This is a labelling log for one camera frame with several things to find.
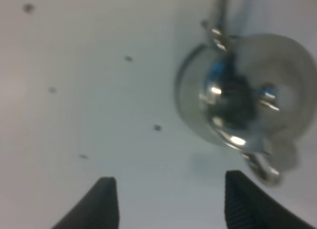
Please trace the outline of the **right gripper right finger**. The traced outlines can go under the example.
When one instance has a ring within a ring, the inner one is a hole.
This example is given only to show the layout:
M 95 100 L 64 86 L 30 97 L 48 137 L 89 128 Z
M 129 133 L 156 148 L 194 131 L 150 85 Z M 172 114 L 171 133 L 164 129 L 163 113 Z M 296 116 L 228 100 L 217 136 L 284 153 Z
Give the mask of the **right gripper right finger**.
M 224 216 L 228 229 L 312 229 L 241 171 L 225 174 Z

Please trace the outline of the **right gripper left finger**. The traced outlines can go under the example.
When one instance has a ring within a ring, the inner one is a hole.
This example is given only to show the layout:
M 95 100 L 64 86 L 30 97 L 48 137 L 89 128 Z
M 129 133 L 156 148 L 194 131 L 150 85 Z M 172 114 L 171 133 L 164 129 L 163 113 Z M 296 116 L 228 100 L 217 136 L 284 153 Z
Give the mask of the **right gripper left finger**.
M 100 178 L 55 229 L 117 229 L 119 204 L 114 177 Z

